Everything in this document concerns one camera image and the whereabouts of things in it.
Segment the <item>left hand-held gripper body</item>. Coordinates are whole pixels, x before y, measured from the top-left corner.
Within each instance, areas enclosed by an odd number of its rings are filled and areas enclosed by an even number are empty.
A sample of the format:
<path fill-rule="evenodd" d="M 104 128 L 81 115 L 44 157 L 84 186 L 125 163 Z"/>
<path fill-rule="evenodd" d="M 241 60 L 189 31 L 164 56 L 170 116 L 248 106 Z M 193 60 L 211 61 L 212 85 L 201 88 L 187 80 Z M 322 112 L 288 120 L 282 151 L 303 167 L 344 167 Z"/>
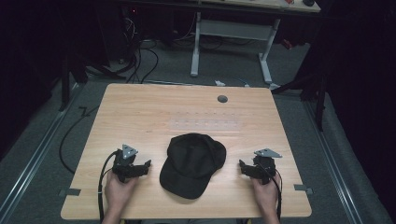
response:
<path fill-rule="evenodd" d="M 112 172 L 118 177 L 120 182 L 125 182 L 128 178 L 136 177 L 134 160 L 137 153 L 137 149 L 125 144 L 116 151 Z"/>

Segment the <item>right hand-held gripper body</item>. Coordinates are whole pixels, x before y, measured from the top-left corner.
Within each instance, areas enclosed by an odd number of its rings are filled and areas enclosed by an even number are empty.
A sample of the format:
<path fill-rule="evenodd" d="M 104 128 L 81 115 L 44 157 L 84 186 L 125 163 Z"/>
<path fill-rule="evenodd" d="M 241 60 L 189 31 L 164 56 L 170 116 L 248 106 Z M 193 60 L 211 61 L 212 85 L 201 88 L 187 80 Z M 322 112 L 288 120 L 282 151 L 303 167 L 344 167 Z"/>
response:
<path fill-rule="evenodd" d="M 281 155 L 270 148 L 256 150 L 254 154 L 253 164 L 260 171 L 259 179 L 266 185 L 276 175 L 275 158 L 281 158 Z"/>

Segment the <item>black baseball cap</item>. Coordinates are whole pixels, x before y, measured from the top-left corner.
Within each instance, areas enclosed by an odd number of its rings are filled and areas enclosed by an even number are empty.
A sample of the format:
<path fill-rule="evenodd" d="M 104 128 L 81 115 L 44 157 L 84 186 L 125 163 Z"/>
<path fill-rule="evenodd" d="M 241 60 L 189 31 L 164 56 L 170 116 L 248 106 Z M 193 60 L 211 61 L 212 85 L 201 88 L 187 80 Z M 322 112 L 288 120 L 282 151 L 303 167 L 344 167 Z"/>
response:
<path fill-rule="evenodd" d="M 226 147 L 207 134 L 175 136 L 160 172 L 161 186 L 177 196 L 195 200 L 203 195 L 212 175 L 226 161 Z"/>

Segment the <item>person's left hand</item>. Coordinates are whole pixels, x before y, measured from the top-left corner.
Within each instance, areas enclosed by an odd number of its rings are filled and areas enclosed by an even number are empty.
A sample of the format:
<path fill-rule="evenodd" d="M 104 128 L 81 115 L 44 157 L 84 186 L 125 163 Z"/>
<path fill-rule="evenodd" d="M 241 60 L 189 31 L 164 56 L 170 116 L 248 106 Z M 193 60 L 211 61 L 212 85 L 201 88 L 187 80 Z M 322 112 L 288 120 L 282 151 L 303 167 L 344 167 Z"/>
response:
<path fill-rule="evenodd" d="M 137 182 L 138 177 L 131 178 L 127 183 L 123 183 L 113 172 L 106 175 L 106 217 L 120 217 L 132 197 Z"/>

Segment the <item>person's right hand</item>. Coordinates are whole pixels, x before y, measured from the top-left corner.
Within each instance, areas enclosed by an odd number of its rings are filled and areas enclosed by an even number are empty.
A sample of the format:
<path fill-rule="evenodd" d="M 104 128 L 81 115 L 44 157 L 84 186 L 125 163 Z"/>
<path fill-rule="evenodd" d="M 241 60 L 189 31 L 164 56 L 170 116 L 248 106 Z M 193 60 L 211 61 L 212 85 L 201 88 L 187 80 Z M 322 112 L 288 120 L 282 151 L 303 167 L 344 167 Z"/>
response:
<path fill-rule="evenodd" d="M 278 197 L 277 184 L 280 183 L 280 177 L 274 176 L 268 184 L 263 185 L 259 179 L 251 178 L 254 190 L 254 197 L 260 211 L 264 217 L 276 216 L 276 204 Z"/>

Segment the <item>black stand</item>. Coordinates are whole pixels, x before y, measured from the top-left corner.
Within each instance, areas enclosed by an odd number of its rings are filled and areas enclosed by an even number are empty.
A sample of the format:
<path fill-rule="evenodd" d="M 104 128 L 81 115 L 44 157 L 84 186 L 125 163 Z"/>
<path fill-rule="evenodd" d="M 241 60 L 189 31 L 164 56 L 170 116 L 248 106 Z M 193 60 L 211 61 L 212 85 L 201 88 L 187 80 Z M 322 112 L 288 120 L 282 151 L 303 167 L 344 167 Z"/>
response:
<path fill-rule="evenodd" d="M 68 51 L 62 60 L 62 103 L 60 111 L 65 111 L 71 100 L 70 77 L 73 77 L 78 84 L 85 84 L 88 81 L 81 57 L 72 50 Z"/>
<path fill-rule="evenodd" d="M 323 112 L 325 109 L 325 94 L 326 94 L 326 81 L 327 78 L 322 75 L 310 75 L 299 77 L 287 84 L 272 90 L 272 94 L 279 94 L 287 90 L 301 90 L 300 99 L 302 101 L 316 102 L 314 110 L 314 122 L 318 129 L 322 132 L 323 126 Z"/>

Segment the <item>white-framed background desk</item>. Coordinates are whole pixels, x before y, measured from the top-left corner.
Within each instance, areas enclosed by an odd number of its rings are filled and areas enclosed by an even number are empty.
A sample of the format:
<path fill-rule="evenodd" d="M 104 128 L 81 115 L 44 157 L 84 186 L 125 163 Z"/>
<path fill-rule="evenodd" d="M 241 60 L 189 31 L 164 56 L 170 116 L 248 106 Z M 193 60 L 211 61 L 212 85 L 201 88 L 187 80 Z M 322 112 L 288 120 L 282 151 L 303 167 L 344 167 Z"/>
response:
<path fill-rule="evenodd" d="M 321 8 L 315 1 L 312 7 L 308 7 L 303 0 L 192 0 L 198 7 L 241 7 L 245 9 L 269 9 L 274 12 L 296 12 L 303 15 L 317 15 Z M 203 19 L 202 10 L 195 13 L 195 35 L 194 49 L 191 58 L 191 76 L 197 77 L 199 74 L 200 62 L 200 40 L 203 35 L 231 37 L 246 40 L 264 41 L 263 52 L 258 54 L 259 63 L 262 69 L 264 82 L 273 85 L 273 80 L 269 71 L 267 57 L 273 45 L 276 33 L 281 22 L 279 16 L 270 19 L 266 23 L 253 21 L 226 21 L 225 19 Z"/>

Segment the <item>metal floor rail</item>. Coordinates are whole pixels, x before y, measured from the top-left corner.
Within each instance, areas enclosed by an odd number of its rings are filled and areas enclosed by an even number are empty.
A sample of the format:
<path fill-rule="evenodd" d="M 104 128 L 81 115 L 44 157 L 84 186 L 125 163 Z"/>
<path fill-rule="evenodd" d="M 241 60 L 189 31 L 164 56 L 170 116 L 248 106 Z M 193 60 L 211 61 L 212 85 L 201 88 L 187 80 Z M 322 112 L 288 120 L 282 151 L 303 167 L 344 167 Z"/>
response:
<path fill-rule="evenodd" d="M 347 186 L 347 183 L 342 176 L 339 166 L 332 154 L 332 149 L 326 139 L 326 136 L 324 132 L 319 129 L 316 123 L 314 107 L 307 102 L 303 102 L 303 106 L 315 130 L 321 151 L 324 155 L 326 166 L 328 167 L 329 174 L 331 176 L 338 198 L 346 212 L 349 224 L 363 224 L 361 215 L 354 200 L 352 199 L 349 187 Z"/>
<path fill-rule="evenodd" d="M 84 84 L 73 84 L 70 102 L 61 110 L 61 88 L 32 118 L 21 137 L 0 162 L 0 224 L 7 224 L 46 157 L 70 105 Z"/>

